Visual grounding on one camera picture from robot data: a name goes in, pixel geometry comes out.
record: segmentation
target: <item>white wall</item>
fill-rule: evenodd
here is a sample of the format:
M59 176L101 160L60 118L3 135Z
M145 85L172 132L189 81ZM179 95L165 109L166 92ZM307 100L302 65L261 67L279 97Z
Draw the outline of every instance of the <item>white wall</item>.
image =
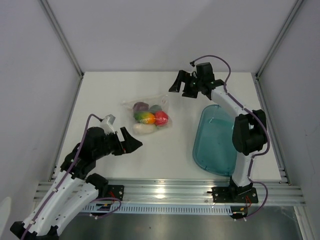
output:
M290 180L320 236L320 1L308 0L262 75Z
M256 72L296 0L50 0L84 71L188 69L205 55ZM215 71L226 71L219 61Z
M0 202L12 197L1 239L31 212L50 166L79 78L36 0L0 1Z

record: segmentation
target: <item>robotic arm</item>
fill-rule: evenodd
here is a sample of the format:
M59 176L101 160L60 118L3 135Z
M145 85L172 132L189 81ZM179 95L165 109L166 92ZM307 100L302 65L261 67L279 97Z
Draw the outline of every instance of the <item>robotic arm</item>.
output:
M19 239L58 240L69 222L87 204L96 198L108 196L108 180L96 173L87 177L96 167L96 161L109 154L119 156L132 153L143 145L133 138L125 127L120 128L124 138L124 141L120 141L113 129L114 116L108 115L99 120L102 128L90 127L86 131L82 145L78 143L65 157L52 187L34 212L24 221L13 223L10 230ZM81 189L72 196L80 184L83 184Z
M228 188L212 188L215 195L213 201L216 203L243 203L245 201L244 195L251 197L254 195L255 197L250 200L252 203L257 203L257 193L248 173L251 172L249 169L251 169L252 156L262 150L264 144L267 143L267 136L255 117L249 114L246 108L239 106L241 104L237 104L237 100L227 93L225 83L220 79L215 79L213 68L209 62L197 64L193 70L191 73L180 70L169 92L178 93L181 83L185 83L183 97L197 98L198 92L201 92L234 118L232 143L237 150L235 170L230 178ZM252 112L267 128L265 113L261 109ZM224 192L223 197L219 197L220 191Z

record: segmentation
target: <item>teal tray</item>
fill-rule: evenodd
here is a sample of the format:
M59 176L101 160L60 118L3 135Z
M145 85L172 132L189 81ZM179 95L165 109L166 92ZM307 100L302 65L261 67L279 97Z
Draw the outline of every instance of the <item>teal tray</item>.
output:
M209 105L202 111L192 152L202 169L227 177L234 173L237 159L232 143L234 122L219 105Z

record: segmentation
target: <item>plastic bag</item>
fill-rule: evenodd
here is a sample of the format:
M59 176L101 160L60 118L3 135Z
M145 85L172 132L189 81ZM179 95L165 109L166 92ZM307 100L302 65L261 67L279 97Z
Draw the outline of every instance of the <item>plastic bag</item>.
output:
M172 126L168 116L168 95L125 101L123 105L127 109L135 134L150 134Z

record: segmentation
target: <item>white table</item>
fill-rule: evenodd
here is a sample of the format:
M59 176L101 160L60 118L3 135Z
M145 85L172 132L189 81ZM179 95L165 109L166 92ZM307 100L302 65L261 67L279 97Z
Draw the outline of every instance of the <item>white table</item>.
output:
M143 146L134 153L122 156L108 155L98 160L92 171L108 179L157 179L157 180L224 180L225 177L201 169L193 160L192 151L203 109L211 104L199 93L197 99L171 93L177 72L86 72L76 100L73 114L58 160L58 167L75 145L80 142L88 115L103 118L116 117L115 129L123 141L120 127L127 127L132 134L128 113L122 106L130 101L152 95L168 94L168 114L173 121L171 129L136 136ZM224 80L225 72L216 72L216 79ZM232 73L228 89L249 108L260 109L253 78L250 73ZM92 118L90 127L99 126ZM273 149L256 159L252 178L259 181L281 180Z

